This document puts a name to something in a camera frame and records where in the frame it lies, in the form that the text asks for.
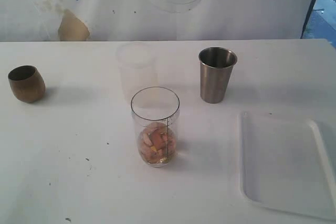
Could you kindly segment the clear measuring shaker cup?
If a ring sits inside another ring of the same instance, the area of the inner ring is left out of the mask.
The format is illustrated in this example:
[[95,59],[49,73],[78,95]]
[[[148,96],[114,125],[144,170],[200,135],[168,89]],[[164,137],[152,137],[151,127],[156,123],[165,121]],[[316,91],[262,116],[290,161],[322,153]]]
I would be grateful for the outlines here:
[[168,164],[176,153],[179,97],[165,87],[147,87],[132,97],[130,107],[142,160],[152,167]]

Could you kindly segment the stainless steel cup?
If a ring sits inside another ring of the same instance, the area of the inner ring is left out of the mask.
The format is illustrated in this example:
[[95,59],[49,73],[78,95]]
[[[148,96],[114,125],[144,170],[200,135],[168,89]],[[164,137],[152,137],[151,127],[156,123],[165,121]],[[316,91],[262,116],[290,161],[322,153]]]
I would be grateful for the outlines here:
[[207,103],[220,103],[224,99],[237,56],[226,48],[209,47],[199,53],[198,59],[200,96]]

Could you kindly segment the brown wooden cup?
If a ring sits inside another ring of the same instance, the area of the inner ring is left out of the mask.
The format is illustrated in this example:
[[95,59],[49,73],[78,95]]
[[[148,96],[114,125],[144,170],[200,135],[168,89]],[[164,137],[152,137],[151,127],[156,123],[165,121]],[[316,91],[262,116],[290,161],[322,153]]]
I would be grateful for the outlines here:
[[45,82],[35,66],[24,65],[11,70],[8,80],[13,95],[22,102],[33,103],[45,95]]

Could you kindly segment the frosted plastic cup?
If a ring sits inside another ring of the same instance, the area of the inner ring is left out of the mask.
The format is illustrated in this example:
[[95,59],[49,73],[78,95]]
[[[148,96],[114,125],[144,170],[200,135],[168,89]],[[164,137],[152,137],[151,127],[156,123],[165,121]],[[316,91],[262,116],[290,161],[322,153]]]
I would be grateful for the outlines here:
[[117,48],[115,55],[127,103],[138,91],[158,85],[156,56],[150,45],[141,41],[127,42]]

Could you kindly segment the clear plastic tray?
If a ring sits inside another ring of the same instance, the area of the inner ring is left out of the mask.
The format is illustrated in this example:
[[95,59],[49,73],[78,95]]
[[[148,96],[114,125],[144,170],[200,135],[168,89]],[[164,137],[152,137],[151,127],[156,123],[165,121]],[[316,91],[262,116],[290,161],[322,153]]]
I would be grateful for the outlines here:
[[315,121],[244,111],[237,127],[239,183],[246,200],[335,221],[335,172]]

